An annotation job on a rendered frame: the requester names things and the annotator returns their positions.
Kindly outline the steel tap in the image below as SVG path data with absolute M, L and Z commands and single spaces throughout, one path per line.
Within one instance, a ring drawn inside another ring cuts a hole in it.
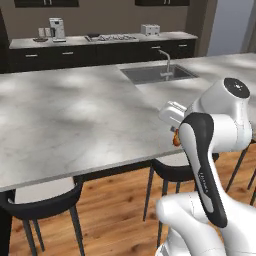
M 165 52 L 165 51 L 163 51 L 161 49 L 159 49 L 158 51 L 159 51 L 160 54 L 163 54 L 163 55 L 165 55 L 167 57 L 166 72 L 165 73 L 160 73 L 160 75 L 162 77 L 165 77 L 166 81 L 168 81 L 169 77 L 173 75 L 173 73 L 170 71 L 170 61 L 171 61 L 170 55 L 167 52 Z

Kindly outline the orange food item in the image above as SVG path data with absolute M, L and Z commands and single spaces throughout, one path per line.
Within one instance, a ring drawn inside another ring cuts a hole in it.
M 178 131 L 175 131 L 174 132 L 174 135 L 173 135 L 173 139 L 172 139 L 172 144 L 176 147 L 180 146 L 181 145 L 181 142 L 180 142 L 180 139 L 179 139 L 179 134 L 178 134 Z

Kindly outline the black stool with white seat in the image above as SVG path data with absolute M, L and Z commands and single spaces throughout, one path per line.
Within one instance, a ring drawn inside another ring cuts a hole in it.
M 250 142 L 250 144 L 249 144 L 249 146 L 252 145 L 252 144 L 256 144 L 256 140 L 252 139 L 251 142 Z M 246 155 L 246 153 L 247 153 L 247 151 L 248 151 L 248 149 L 249 149 L 249 146 L 248 146 L 246 149 L 244 149 L 244 150 L 242 151 L 242 153 L 240 154 L 240 157 L 239 157 L 239 159 L 238 159 L 238 162 L 237 162 L 237 164 L 236 164 L 236 166 L 235 166 L 235 169 L 234 169 L 234 171 L 233 171 L 233 173 L 232 173 L 232 175 L 231 175 L 231 178 L 230 178 L 230 180 L 229 180 L 229 182 L 228 182 L 228 185 L 227 185 L 227 187 L 226 187 L 226 190 L 225 190 L 226 192 L 229 191 L 229 189 L 230 189 L 230 187 L 231 187 L 231 185 L 232 185 L 232 183 L 233 183 L 233 181 L 234 181 L 234 179 L 235 179 L 235 176 L 236 176 L 236 174 L 237 174 L 237 172 L 238 172 L 238 170 L 239 170 L 239 168 L 240 168 L 240 165 L 241 165 L 241 163 L 242 163 L 242 161 L 243 161 L 243 159 L 244 159 L 244 157 L 245 157 L 245 155 Z M 249 181 L 249 183 L 248 183 L 247 190 L 249 190 L 249 189 L 251 188 L 251 186 L 252 186 L 252 184 L 253 184 L 255 178 L 256 178 L 256 168 L 255 168 L 254 173 L 253 173 L 253 175 L 252 175 L 252 177 L 251 177 L 251 179 L 250 179 L 250 181 Z M 253 192 L 253 194 L 252 194 L 252 198 L 251 198 L 251 200 L 250 200 L 250 205 L 251 205 L 251 206 L 254 205 L 255 200 L 256 200 L 256 187 L 255 187 L 255 189 L 254 189 L 254 192 Z
M 154 174 L 157 174 L 163 180 L 163 196 L 167 194 L 169 182 L 175 183 L 176 192 L 179 192 L 181 183 L 194 180 L 194 174 L 185 153 L 177 153 L 153 159 L 151 161 L 149 170 L 143 220 L 146 220 L 147 216 L 148 203 L 150 199 Z
M 76 204 L 80 199 L 83 179 L 68 177 L 50 182 L 22 187 L 16 190 L 14 198 L 5 192 L 0 196 L 0 206 L 11 216 L 21 220 L 32 256 L 38 256 L 30 222 L 33 222 L 42 250 L 45 250 L 39 219 L 46 219 L 69 211 L 81 256 L 85 256 L 83 235 Z

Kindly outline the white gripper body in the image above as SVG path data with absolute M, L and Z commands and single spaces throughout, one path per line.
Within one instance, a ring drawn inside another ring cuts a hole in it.
M 185 111 L 186 107 L 183 105 L 174 101 L 168 101 L 161 108 L 159 118 L 171 127 L 177 129 L 184 119 Z

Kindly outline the steel sink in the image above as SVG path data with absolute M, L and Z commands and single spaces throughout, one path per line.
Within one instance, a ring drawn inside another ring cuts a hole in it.
M 127 68 L 121 72 L 135 85 L 197 78 L 195 73 L 177 64 L 170 66 L 169 74 L 166 65 Z

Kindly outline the white toaster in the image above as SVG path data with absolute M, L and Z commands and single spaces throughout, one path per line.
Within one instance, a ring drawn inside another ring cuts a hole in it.
M 146 36 L 158 35 L 160 33 L 160 26 L 157 24 L 142 24 L 141 33 Z

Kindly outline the black base cupboard run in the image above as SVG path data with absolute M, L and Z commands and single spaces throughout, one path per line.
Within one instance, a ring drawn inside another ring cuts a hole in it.
M 195 39 L 147 42 L 107 43 L 98 45 L 18 48 L 9 50 L 12 72 L 40 71 L 122 63 L 191 58 Z

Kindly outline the grey hob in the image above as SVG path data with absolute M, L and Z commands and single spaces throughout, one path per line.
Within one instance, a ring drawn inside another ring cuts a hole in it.
M 138 38 L 129 34 L 87 34 L 85 38 L 89 42 L 138 41 Z

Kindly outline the black wall cupboard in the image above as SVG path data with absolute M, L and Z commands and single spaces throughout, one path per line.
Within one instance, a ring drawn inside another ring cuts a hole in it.
M 190 0 L 135 0 L 136 6 L 189 6 Z
M 79 0 L 14 0 L 16 8 L 79 7 Z

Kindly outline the white coffee machine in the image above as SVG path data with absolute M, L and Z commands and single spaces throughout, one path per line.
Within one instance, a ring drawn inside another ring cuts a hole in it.
M 62 18 L 50 18 L 50 29 L 54 42 L 65 42 L 64 22 Z

